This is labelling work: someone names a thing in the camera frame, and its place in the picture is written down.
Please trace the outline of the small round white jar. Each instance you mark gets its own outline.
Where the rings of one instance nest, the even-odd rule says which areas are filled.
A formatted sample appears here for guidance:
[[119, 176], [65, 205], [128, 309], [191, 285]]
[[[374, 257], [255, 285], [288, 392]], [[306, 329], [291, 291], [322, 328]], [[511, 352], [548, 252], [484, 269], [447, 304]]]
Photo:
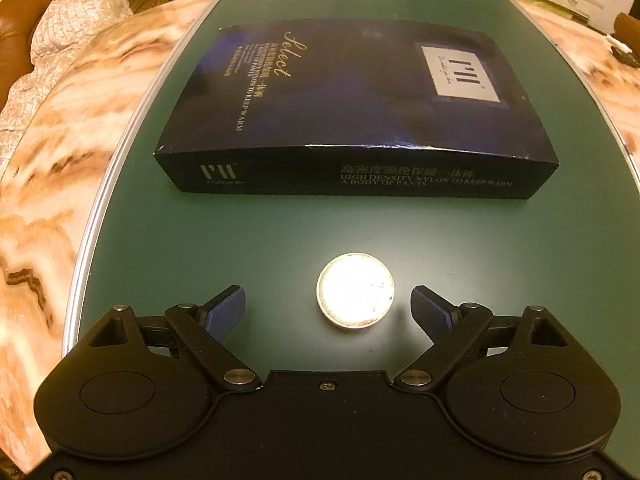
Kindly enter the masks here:
[[393, 275], [377, 258], [349, 252], [321, 271], [316, 296], [324, 316], [346, 330], [360, 330], [381, 321], [395, 296]]

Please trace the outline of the green table mat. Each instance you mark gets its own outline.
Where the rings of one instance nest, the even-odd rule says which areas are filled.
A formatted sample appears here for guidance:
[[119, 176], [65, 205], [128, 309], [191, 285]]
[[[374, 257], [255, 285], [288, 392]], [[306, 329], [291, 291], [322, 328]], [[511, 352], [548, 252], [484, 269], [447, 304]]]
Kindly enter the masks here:
[[274, 370], [424, 367], [425, 286], [549, 311], [611, 377], [639, 470], [639, 169], [514, 0], [206, 0], [122, 136], [81, 244], [72, 348], [121, 306], [240, 290]]

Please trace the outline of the dark blue gift box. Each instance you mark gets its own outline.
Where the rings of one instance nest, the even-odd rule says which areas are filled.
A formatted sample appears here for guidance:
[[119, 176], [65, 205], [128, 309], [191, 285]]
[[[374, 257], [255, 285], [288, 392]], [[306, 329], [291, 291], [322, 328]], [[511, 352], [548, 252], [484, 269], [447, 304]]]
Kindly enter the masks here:
[[490, 37], [356, 18], [218, 32], [154, 156], [195, 193], [526, 200], [559, 165]]

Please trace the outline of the black remote control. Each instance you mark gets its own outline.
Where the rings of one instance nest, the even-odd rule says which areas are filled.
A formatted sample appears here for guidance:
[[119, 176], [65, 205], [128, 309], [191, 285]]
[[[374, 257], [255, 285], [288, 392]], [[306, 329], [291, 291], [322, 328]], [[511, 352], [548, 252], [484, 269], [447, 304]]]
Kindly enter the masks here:
[[616, 44], [611, 44], [610, 51], [618, 62], [632, 68], [640, 67], [638, 56], [628, 48], [621, 49], [619, 46], [616, 46]]

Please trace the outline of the white lace sofa cover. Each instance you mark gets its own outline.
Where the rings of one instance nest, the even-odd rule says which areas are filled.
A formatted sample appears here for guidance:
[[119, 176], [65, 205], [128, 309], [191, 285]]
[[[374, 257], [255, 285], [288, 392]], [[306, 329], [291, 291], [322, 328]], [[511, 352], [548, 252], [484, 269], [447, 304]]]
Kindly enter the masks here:
[[32, 71], [21, 76], [1, 101], [1, 168], [44, 99], [93, 37], [132, 15], [127, 0], [53, 0], [38, 22], [32, 43]]

